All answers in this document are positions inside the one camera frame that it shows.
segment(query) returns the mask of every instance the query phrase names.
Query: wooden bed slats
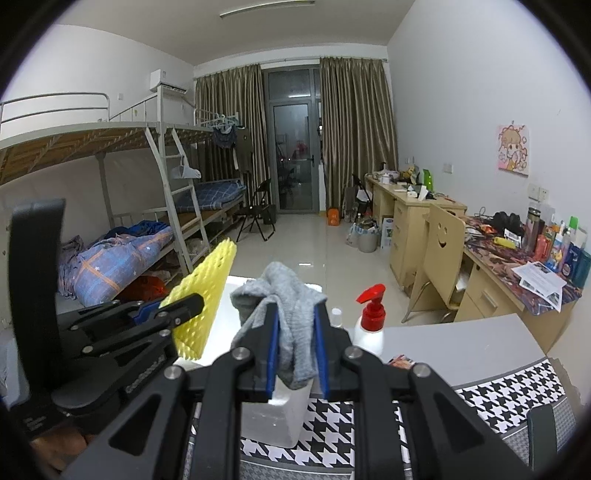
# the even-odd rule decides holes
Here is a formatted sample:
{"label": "wooden bed slats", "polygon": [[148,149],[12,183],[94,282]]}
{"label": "wooden bed slats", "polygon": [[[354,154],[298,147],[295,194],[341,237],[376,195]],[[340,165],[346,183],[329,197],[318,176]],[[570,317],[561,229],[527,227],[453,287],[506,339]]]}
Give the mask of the wooden bed slats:
{"label": "wooden bed slats", "polygon": [[[211,132],[176,126],[182,143],[198,143],[211,136]],[[156,137],[157,129],[150,127]],[[174,139],[167,131],[165,144],[174,145]],[[0,185],[28,173],[51,167],[70,160],[85,158],[100,152],[116,152],[149,148],[144,128],[137,125],[122,127],[101,127],[76,132],[55,133],[49,137],[10,145],[0,150]]]}

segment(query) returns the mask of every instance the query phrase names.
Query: cardboard box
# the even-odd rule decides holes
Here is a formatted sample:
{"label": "cardboard box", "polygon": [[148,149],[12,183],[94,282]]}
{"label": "cardboard box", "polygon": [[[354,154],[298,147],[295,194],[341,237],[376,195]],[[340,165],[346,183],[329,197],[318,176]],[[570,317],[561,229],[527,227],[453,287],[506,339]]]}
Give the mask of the cardboard box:
{"label": "cardboard box", "polygon": [[384,217],[382,220],[382,241],[379,245],[381,249],[390,248],[392,245],[392,232],[394,230],[394,219]]}

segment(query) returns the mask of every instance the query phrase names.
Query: smiley face chair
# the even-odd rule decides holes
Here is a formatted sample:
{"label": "smiley face chair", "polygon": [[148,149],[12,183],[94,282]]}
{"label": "smiley face chair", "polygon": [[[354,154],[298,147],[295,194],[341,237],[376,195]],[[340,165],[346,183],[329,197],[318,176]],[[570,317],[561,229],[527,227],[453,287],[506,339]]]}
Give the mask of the smiley face chair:
{"label": "smiley face chair", "polygon": [[445,303],[448,312],[441,319],[443,323],[457,312],[467,286],[467,275],[460,270],[464,252],[466,224],[457,216],[438,206],[431,205],[428,217],[429,235],[424,257],[423,274],[417,273],[417,281],[423,281],[419,294],[411,300],[402,323],[408,317],[425,289],[432,285]]}

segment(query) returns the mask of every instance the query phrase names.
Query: poster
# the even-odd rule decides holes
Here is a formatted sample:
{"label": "poster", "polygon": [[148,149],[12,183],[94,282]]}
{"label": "poster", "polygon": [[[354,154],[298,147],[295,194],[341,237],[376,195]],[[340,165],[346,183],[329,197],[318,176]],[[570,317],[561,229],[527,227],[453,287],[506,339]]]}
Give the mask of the poster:
{"label": "poster", "polygon": [[530,131],[526,125],[500,125],[498,134],[499,170],[524,176],[530,174]]}

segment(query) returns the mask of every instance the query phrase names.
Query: curtain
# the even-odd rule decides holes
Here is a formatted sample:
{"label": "curtain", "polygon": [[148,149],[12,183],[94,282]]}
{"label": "curtain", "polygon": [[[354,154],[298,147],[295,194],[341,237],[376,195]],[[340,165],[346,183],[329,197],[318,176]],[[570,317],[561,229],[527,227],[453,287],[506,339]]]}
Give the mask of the curtain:
{"label": "curtain", "polygon": [[[268,178],[267,123],[260,65],[226,70],[198,78],[195,85],[195,105],[198,109],[234,115],[238,112],[242,124],[252,136],[253,172],[245,180],[251,194]],[[232,149],[219,148],[207,140],[198,149],[199,170],[203,180],[238,177],[234,170]]]}
{"label": "curtain", "polygon": [[397,167],[394,115],[381,60],[320,59],[326,205],[342,209],[352,174]]}

